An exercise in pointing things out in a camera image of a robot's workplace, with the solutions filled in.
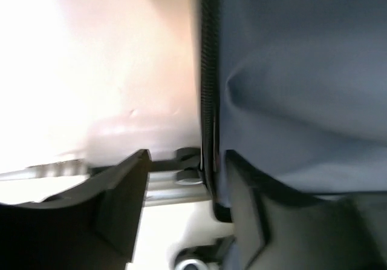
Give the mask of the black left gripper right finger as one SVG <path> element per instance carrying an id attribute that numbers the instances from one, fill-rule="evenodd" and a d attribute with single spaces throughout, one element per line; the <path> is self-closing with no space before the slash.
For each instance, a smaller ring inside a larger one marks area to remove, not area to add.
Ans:
<path id="1" fill-rule="evenodd" d="M 242 269 L 385 269 L 386 193 L 315 196 L 226 154 Z"/>

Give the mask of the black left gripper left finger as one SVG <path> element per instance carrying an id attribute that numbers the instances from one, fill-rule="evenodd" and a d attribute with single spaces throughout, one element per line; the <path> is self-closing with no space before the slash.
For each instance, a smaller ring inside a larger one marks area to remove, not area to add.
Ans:
<path id="1" fill-rule="evenodd" d="M 138 150 L 126 160 L 139 165 L 151 158 Z M 113 189 L 85 196 L 1 205 L 1 268 L 125 269 L 147 182 L 133 193 L 125 177 Z"/>

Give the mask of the yellow hard-shell suitcase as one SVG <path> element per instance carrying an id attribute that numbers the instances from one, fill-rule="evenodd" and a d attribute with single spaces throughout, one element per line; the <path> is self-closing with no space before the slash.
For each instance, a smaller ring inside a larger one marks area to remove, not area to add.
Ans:
<path id="1" fill-rule="evenodd" d="M 201 172 L 226 154 L 315 196 L 386 193 L 386 0 L 200 0 Z M 234 233 L 215 254 L 242 269 Z"/>

